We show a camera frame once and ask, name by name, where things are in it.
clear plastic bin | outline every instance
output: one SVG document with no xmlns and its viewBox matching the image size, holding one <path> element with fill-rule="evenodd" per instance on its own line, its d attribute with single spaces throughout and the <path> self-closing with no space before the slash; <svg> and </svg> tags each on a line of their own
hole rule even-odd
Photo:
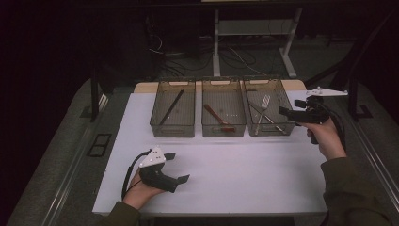
<svg viewBox="0 0 399 226">
<path fill-rule="evenodd" d="M 242 137 L 247 121 L 240 78 L 204 77 L 201 112 L 204 137 Z"/>
<path fill-rule="evenodd" d="M 159 81 L 150 125 L 155 137 L 194 137 L 195 78 Z"/>
<path fill-rule="evenodd" d="M 244 76 L 243 82 L 249 134 L 253 137 L 289 136 L 295 122 L 279 113 L 279 106 L 292 109 L 281 80 Z"/>
</svg>

human hand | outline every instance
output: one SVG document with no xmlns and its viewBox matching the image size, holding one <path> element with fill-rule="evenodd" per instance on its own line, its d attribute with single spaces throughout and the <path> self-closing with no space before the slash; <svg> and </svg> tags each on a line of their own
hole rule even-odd
<svg viewBox="0 0 399 226">
<path fill-rule="evenodd" d="M 141 181 L 139 172 L 140 169 L 136 171 L 135 176 L 130 182 L 130 188 L 122 200 L 137 210 L 143 207 L 153 196 L 164 192 L 162 189 L 144 184 Z"/>
<path fill-rule="evenodd" d="M 320 153 L 326 160 L 333 158 L 346 157 L 346 152 L 338 137 L 337 128 L 332 119 L 328 119 L 323 124 L 299 123 L 308 128 L 308 137 L 314 135 L 319 142 Z"/>
</svg>

person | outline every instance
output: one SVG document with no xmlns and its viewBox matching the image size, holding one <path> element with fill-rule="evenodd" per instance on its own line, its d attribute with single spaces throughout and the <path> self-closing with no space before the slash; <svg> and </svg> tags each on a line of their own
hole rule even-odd
<svg viewBox="0 0 399 226">
<path fill-rule="evenodd" d="M 324 199 L 329 212 L 328 226 L 385 226 L 391 221 L 378 202 L 373 187 L 359 177 L 354 164 L 346 156 L 337 129 L 331 119 L 323 124 L 300 123 L 308 128 L 308 137 L 315 135 L 326 162 L 321 165 L 326 180 Z M 101 226 L 132 226 L 139 220 L 138 210 L 161 189 L 140 182 L 138 171 L 131 181 L 134 185 L 122 202 L 98 222 Z"/>
</svg>

white surface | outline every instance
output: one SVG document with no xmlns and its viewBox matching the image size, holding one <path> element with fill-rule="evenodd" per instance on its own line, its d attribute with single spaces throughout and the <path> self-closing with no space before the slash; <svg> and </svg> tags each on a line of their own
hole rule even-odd
<svg viewBox="0 0 399 226">
<path fill-rule="evenodd" d="M 305 100 L 306 91 L 287 91 Z M 131 95 L 93 207 L 108 214 L 120 201 L 123 180 L 132 161 L 156 145 L 176 153 L 165 175 L 190 174 L 175 193 L 153 198 L 140 212 L 149 216 L 293 215 L 327 211 L 320 164 L 325 159 L 296 127 L 288 137 L 203 137 L 201 96 L 197 93 L 194 138 L 156 138 L 150 127 L 155 94 Z"/>
</svg>

dark background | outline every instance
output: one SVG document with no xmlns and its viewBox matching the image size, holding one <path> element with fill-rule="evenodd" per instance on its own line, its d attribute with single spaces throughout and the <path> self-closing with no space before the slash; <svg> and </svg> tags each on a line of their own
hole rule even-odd
<svg viewBox="0 0 399 226">
<path fill-rule="evenodd" d="M 328 35 L 334 39 L 354 39 L 367 26 L 378 4 L 383 3 L 305 7 L 296 34 L 299 38 Z M 5 225 L 73 95 L 90 78 L 90 73 L 99 76 L 104 92 L 112 92 L 115 86 L 152 81 L 158 59 L 147 50 L 151 32 L 163 34 L 169 46 L 194 56 L 198 53 L 198 35 L 213 35 L 213 19 L 209 20 L 213 12 L 87 12 L 74 2 L 59 0 L 7 0 L 1 2 L 0 10 L 0 137 L 4 144 L 0 151 L 0 225 Z M 242 10 L 240 17 L 256 18 L 257 10 Z M 287 9 L 274 12 L 278 17 Z M 150 23 L 146 22 L 148 15 L 152 18 Z M 395 92 L 399 84 L 395 56 L 399 51 L 398 27 L 396 11 L 362 59 L 358 74 L 359 80 L 399 122 L 395 107 L 399 103 Z"/>
</svg>

